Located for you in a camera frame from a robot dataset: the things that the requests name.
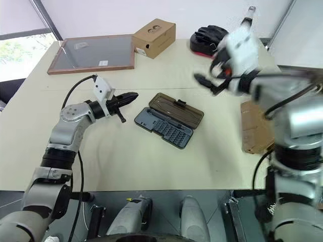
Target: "cardboard box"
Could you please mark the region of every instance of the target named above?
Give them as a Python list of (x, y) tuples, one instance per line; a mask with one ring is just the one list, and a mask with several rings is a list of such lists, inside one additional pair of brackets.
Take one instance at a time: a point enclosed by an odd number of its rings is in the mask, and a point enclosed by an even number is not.
[(251, 101), (241, 104), (242, 149), (250, 154), (261, 154), (274, 144), (270, 121), (263, 117), (258, 105)]
[(176, 24), (154, 19), (132, 36), (135, 51), (154, 59), (176, 38)]

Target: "floor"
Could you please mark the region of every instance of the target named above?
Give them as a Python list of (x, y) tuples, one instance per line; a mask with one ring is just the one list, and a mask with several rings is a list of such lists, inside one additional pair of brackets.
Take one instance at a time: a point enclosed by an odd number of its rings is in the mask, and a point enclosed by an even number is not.
[[(187, 195), (195, 197), (205, 215), (210, 232), (211, 241), (226, 242), (225, 226), (222, 219), (219, 205), (227, 201), (230, 192), (225, 190), (185, 190), (185, 191), (129, 191), (129, 192), (96, 192), (95, 199), (91, 203), (85, 203), (85, 220), (89, 224), (93, 204), (106, 207), (106, 216), (101, 223), (100, 235), (104, 235), (112, 223), (117, 213), (127, 203), (127, 198), (136, 198), (139, 195), (151, 197), (153, 200), (152, 219), (147, 232), (179, 234), (180, 218), (178, 216), (179, 203)], [(7, 214), (20, 210), (21, 192), (0, 191), (0, 218)], [(71, 200), (67, 214), (60, 220), (54, 221), (46, 233), (58, 235), (61, 242), (66, 242), (69, 238), (71, 226), (74, 220), (78, 201)], [(83, 206), (73, 237), (73, 242), (84, 241), (87, 230), (83, 219)]]

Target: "cable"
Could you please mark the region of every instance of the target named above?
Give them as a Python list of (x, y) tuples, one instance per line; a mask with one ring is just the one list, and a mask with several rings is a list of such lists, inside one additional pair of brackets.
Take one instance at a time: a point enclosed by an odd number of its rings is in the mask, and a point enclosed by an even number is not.
[(64, 100), (64, 102), (63, 102), (63, 105), (62, 105), (62, 109), (65, 107), (65, 105), (66, 105), (66, 103), (67, 103), (67, 100), (69, 99), (69, 97), (71, 96), (71, 93), (74, 91), (74, 89), (78, 86), (78, 85), (80, 85), (82, 82), (85, 82), (86, 80), (88, 80), (88, 79), (93, 79), (94, 81), (96, 80), (96, 77), (97, 77), (97, 75), (91, 75), (91, 76), (88, 76), (88, 77), (86, 77), (86, 78), (83, 78), (81, 81), (78, 81), (72, 88), (71, 88), (71, 90), (68, 92), (68, 94), (67, 94), (67, 96), (66, 96), (66, 98), (65, 98), (65, 100)]
[[(254, 191), (255, 190), (255, 181), (256, 181), (256, 175), (257, 175), (257, 172), (258, 172), (258, 169), (260, 167), (260, 165), (262, 164), (262, 162), (266, 159), (266, 157), (269, 155), (270, 156), (270, 160), (271, 160), (271, 153), (273, 152), (273, 150), (269, 150), (267, 151), (261, 158), (260, 160), (258, 161), (255, 169), (254, 169), (254, 172), (253, 172), (253, 176), (252, 176), (252, 190)], [(256, 197), (256, 194), (254, 193), (253, 195), (253, 200), (254, 200), (254, 205), (255, 205), (255, 209), (257, 209), (259, 207), (258, 205), (258, 200), (257, 200), (257, 197)], [(265, 236), (265, 241), (267, 241), (267, 231), (266, 231), (266, 228), (265, 228), (265, 225), (264, 223), (260, 222), (259, 221), (259, 224), (260, 224), (260, 227), (261, 227), (261, 230), (262, 230), (262, 233), (263, 235)]]
[[(238, 79), (238, 78), (243, 78), (244, 76), (232, 76), (230, 77), (231, 79)], [(277, 72), (277, 73), (263, 73), (263, 74), (258, 74), (256, 76), (257, 78), (266, 78), (266, 77), (299, 77), (299, 78), (305, 78), (309, 77), (308, 73), (304, 74), (297, 74), (297, 73), (283, 73), (283, 72)]]
[[(215, 76), (212, 71), (210, 70), (210, 75), (213, 77), (213, 78), (217, 78), (219, 79), (218, 76)], [(302, 72), (302, 73), (283, 73), (283, 72), (276, 72), (276, 73), (262, 73), (262, 74), (258, 74), (256, 77), (259, 77), (259, 78), (266, 78), (266, 77), (299, 77), (299, 78), (305, 78), (305, 77), (314, 77), (315, 75), (311, 73), (305, 73), (305, 72)], [(244, 75), (242, 76), (231, 76), (231, 77), (228, 77), (230, 79), (241, 79), (243, 78)]]
[(263, 160), (265, 160), (265, 158), (272, 153), (273, 150), (268, 150), (261, 158), (260, 160), (258, 161), (257, 165), (256, 165), (256, 168), (254, 169), (254, 172), (253, 172), (253, 176), (252, 176), (252, 189), (255, 190), (255, 181), (256, 181), (256, 175), (257, 175), (257, 172), (258, 172), (258, 169), (261, 165), (261, 163), (263, 162)]
[(85, 220), (85, 202), (83, 202), (83, 220), (84, 220), (84, 225), (86, 227), (86, 230), (89, 230)]
[(83, 161), (82, 161), (82, 158), (81, 158), (80, 151), (77, 152), (77, 155), (79, 157), (80, 167), (81, 167), (81, 189), (80, 189), (79, 203), (77, 205), (77, 210), (76, 210), (76, 214), (75, 214), (75, 218), (74, 218), (74, 222), (73, 222), (73, 225), (72, 225), (72, 229), (71, 229), (71, 233), (70, 233), (70, 237), (69, 237), (68, 242), (72, 241), (72, 238), (73, 238), (73, 235), (74, 235), (75, 227), (76, 227), (77, 220), (78, 220), (79, 214), (80, 214), (80, 208), (81, 208), (82, 197), (83, 197), (83, 188), (84, 188), (84, 170), (83, 170)]
[(4, 205), (0, 206), (0, 208), (3, 208), (3, 207), (5, 207), (5, 206), (8, 206), (8, 205), (13, 204), (13, 203), (17, 203), (17, 202), (19, 202), (19, 201), (21, 201), (21, 200), (22, 200), (22, 198), (21, 198), (21, 199), (18, 199), (18, 200), (15, 200), (15, 201), (13, 201), (13, 202), (10, 202), (10, 203), (7, 203), (7, 204), (4, 204)]
[[(91, 78), (95, 81), (96, 80), (96, 77), (97, 77), (97, 75), (91, 75), (91, 76), (88, 76), (88, 77), (83, 78), (82, 80), (78, 81), (71, 88), (71, 90), (68, 92), (68, 94), (66, 95), (65, 100), (64, 100), (63, 105), (62, 105), (62, 109), (66, 106), (66, 103), (67, 103), (69, 97), (71, 96), (72, 92), (75, 90), (75, 88), (78, 85), (80, 85), (81, 83), (83, 83), (86, 80), (91, 79)], [(78, 205), (77, 205), (77, 210), (76, 210), (76, 214), (75, 214), (75, 218), (74, 218), (74, 222), (73, 222), (73, 225), (72, 225), (72, 229), (71, 229), (71, 233), (70, 233), (70, 237), (69, 237), (68, 242), (71, 242), (72, 241), (72, 238), (73, 238), (73, 235), (74, 235), (75, 227), (76, 227), (77, 220), (78, 220), (79, 214), (80, 214), (80, 208), (81, 208), (82, 197), (83, 197), (83, 188), (84, 188), (84, 170), (83, 170), (83, 161), (82, 161), (82, 157), (81, 157), (80, 151), (77, 152), (77, 155), (79, 157), (80, 167), (81, 167), (81, 189), (80, 189), (80, 195), (79, 195), (79, 202), (78, 202)], [(71, 181), (71, 189), (73, 190), (73, 183), (74, 183), (73, 174), (71, 175), (71, 180), (70, 181)]]
[(308, 87), (306, 87), (305, 89), (303, 89), (302, 91), (294, 94), (293, 96), (286, 98), (285, 100), (275, 104), (274, 106), (270, 107), (269, 109), (267, 109), (266, 112), (264, 112), (263, 116), (265, 119), (267, 120), (272, 120), (273, 116), (269, 116), (269, 114), (273, 111), (275, 111), (277, 108), (280, 108), (284, 105), (286, 105), (287, 103), (296, 100), (297, 98), (303, 96), (304, 94), (308, 93), (309, 91), (311, 91), (313, 88), (316, 87), (316, 84), (311, 84)]

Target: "screwdriver bit case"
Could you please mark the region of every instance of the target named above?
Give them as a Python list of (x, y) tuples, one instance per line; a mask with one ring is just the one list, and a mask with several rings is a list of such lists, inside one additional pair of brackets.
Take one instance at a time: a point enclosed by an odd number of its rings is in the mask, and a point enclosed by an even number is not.
[(204, 113), (181, 100), (158, 93), (135, 118), (135, 123), (184, 149)]

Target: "window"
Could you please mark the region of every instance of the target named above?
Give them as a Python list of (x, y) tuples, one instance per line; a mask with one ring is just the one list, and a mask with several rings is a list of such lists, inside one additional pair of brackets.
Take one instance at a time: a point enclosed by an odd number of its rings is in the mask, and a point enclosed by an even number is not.
[(0, 82), (28, 77), (54, 41), (52, 33), (0, 40)]

